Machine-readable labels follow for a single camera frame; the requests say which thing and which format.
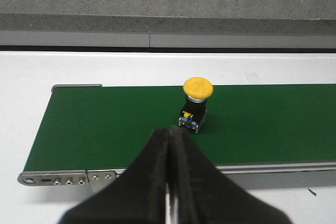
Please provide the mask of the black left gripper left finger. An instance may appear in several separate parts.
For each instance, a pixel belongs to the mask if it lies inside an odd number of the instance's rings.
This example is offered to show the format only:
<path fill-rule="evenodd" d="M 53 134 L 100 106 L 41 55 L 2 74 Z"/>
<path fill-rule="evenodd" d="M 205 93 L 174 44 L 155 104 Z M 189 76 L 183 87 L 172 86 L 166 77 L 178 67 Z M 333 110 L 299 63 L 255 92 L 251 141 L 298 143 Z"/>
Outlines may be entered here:
<path fill-rule="evenodd" d="M 60 223 L 165 223 L 168 129 L 155 129 L 132 164 Z"/>

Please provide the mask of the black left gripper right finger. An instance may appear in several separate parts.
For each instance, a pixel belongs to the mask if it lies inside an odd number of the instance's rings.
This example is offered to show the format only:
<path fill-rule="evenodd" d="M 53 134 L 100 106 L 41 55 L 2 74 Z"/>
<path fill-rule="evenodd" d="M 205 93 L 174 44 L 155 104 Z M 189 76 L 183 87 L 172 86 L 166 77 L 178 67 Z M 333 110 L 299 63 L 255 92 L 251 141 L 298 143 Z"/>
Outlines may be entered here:
<path fill-rule="evenodd" d="M 180 127 L 170 129 L 170 165 L 178 223 L 291 223 L 222 174 Z"/>

